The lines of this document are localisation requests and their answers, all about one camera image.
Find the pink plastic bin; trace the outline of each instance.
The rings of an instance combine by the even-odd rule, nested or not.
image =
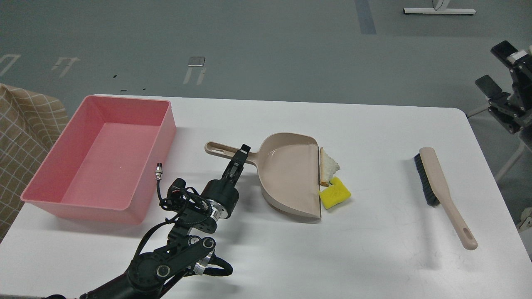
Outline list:
[[[88,96],[21,199],[59,217],[139,224],[175,133],[168,101]]]

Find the bristles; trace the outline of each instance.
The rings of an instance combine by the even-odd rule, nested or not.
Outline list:
[[[434,194],[432,188],[430,187],[429,179],[427,178],[427,173],[425,172],[425,167],[423,167],[423,161],[421,160],[421,155],[417,154],[414,157],[415,167],[418,169],[419,178],[421,179],[421,185],[423,186],[423,193],[425,194],[425,199],[427,204],[430,206],[437,206],[439,200]]]

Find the beige brush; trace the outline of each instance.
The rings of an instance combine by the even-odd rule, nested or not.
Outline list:
[[[451,199],[451,192],[436,156],[436,151],[432,147],[424,147],[419,150],[419,154],[414,157],[414,161],[423,184],[423,192],[425,193],[427,204],[437,206],[441,203],[464,248],[469,250],[476,249],[478,247],[477,240],[475,240]]]

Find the plaid fabric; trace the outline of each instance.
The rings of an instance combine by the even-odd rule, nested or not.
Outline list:
[[[20,194],[67,122],[58,99],[0,84],[0,242],[22,207]]]

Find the beige dustpan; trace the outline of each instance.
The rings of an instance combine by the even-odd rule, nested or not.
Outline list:
[[[239,149],[208,142],[208,154],[231,159]],[[264,140],[246,163],[259,173],[262,195],[272,206],[294,215],[321,218],[319,148],[316,140],[294,133],[277,133]]]

